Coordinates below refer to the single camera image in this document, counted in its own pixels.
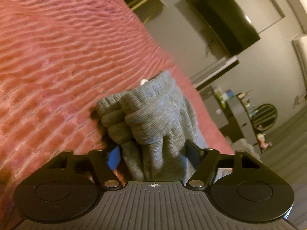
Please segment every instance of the bed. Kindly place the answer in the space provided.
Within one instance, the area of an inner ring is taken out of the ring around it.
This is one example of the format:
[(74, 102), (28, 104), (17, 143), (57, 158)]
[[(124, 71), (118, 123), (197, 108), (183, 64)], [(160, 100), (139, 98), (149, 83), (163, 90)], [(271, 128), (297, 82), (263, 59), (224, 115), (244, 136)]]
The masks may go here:
[[(0, 0), (0, 229), (13, 190), (65, 149), (104, 148), (96, 102), (169, 70), (209, 145), (233, 150), (189, 79), (122, 0)], [(121, 172), (116, 174), (124, 182)]]

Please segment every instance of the vanity table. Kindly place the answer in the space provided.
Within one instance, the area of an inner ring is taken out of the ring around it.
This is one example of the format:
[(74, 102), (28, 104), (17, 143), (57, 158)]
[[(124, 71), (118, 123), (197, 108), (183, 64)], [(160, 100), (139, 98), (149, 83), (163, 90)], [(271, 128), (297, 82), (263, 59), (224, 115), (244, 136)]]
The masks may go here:
[(254, 147), (256, 153), (261, 154), (248, 112), (238, 97), (234, 96), (227, 100), (227, 107), (223, 109), (211, 86), (201, 90), (199, 93), (211, 119), (225, 137), (228, 136), (233, 143), (245, 138)]

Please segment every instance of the round mirror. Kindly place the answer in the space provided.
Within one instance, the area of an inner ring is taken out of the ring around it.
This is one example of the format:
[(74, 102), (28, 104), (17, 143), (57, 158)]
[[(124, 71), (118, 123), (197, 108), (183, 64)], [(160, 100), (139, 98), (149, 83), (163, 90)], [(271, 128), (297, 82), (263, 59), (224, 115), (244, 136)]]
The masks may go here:
[(272, 104), (263, 104), (259, 106), (252, 118), (253, 127), (258, 131), (270, 129), (276, 122), (277, 109)]

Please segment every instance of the wall-mounted tv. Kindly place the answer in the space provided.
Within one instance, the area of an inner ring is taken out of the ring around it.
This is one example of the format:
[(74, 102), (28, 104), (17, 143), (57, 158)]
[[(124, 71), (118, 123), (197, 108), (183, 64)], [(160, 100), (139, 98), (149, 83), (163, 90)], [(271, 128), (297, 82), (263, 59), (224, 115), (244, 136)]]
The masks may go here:
[(251, 20), (234, 0), (187, 0), (208, 22), (231, 55), (260, 40)]

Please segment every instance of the black screen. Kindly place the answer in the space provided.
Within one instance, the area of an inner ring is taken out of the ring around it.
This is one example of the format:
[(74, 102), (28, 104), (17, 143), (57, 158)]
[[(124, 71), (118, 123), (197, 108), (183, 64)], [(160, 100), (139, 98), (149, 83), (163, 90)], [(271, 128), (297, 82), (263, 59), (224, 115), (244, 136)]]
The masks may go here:
[(249, 18), (234, 0), (187, 0), (209, 23), (231, 55), (260, 40)]

